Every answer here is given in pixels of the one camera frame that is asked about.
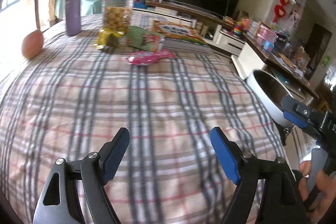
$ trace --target bed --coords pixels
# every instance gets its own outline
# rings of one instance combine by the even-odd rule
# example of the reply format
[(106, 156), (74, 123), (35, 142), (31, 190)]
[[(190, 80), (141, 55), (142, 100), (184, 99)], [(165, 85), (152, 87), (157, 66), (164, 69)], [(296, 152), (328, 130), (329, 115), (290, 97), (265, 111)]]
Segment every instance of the bed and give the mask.
[[(134, 12), (149, 27), (155, 15)], [(134, 51), (93, 47), (101, 15), (82, 17), (83, 31), (67, 37), (64, 22), (44, 33), (44, 51), (0, 82), (2, 191), (31, 223), (56, 159), (98, 151), (121, 127), (131, 141), (105, 190), (122, 223), (219, 223), (234, 185), (212, 149), (209, 131), (258, 158), (285, 156), (261, 102), (216, 55), (176, 52), (148, 67), (129, 65)], [(82, 186), (79, 197), (91, 223)], [(260, 181), (249, 223), (254, 223)]]

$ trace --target pink box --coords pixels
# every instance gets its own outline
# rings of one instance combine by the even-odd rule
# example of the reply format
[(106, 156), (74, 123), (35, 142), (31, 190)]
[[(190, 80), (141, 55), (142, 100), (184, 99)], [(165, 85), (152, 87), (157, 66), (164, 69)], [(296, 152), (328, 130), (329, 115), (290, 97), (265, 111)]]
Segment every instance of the pink box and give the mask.
[(277, 39), (277, 34), (275, 33), (275, 31), (270, 30), (265, 25), (260, 26), (260, 29), (257, 33), (257, 39), (256, 39), (258, 43), (263, 44), (264, 41), (269, 41), (272, 44), (274, 44), (276, 39)]

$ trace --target finger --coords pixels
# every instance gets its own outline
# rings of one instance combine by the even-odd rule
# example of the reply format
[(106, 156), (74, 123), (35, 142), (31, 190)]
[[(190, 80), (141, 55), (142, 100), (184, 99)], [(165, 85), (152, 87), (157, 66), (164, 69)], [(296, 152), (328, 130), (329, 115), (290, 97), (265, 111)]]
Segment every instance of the finger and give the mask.
[(316, 175), (316, 186), (324, 193), (324, 196), (316, 209), (310, 214), (312, 223), (319, 221), (323, 217), (336, 197), (336, 183), (322, 170)]
[(307, 189), (307, 178), (302, 178), (299, 183), (299, 192), (301, 194), (301, 197), (303, 201), (305, 201), (308, 198), (308, 189)]
[(308, 175), (311, 171), (311, 161), (310, 160), (303, 161), (300, 164), (299, 170), (304, 177)]

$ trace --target bottle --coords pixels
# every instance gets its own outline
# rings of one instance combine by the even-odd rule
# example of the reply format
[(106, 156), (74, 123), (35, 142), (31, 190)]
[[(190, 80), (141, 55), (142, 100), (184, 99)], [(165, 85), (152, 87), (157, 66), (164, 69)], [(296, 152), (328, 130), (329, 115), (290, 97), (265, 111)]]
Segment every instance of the bottle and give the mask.
[(81, 26), (81, 0), (64, 0), (65, 28), (67, 36), (72, 36), (82, 31)]

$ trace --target white bowl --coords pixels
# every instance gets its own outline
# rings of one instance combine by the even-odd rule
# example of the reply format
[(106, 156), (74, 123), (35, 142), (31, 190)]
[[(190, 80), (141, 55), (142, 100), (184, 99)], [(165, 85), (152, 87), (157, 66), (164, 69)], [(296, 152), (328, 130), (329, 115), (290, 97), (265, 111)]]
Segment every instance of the white bowl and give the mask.
[(281, 100), (286, 95), (293, 97), (286, 87), (266, 71), (255, 69), (247, 78), (247, 84), (259, 97), (271, 118), (283, 127), (291, 128), (293, 123), (284, 118)]

